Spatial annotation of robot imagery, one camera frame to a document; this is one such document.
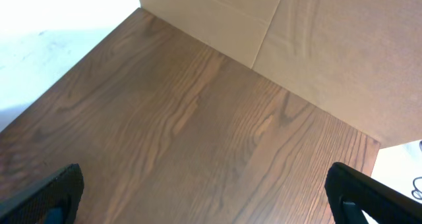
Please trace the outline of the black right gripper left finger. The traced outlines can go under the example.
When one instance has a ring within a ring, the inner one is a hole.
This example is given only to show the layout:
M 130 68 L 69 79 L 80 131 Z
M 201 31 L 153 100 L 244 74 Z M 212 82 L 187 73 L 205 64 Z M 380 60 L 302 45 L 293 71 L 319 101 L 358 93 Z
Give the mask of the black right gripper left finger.
M 1 222 L 73 224 L 83 190 L 79 164 L 69 164 L 1 202 Z

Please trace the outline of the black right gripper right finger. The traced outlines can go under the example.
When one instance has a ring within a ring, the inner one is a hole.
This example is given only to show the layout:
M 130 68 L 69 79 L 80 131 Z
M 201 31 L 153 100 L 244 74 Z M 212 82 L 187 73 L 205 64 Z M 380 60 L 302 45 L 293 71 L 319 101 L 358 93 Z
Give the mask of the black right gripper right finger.
M 377 223 L 421 223 L 421 204 L 335 162 L 324 185 L 336 223 L 367 223 L 367 213 Z

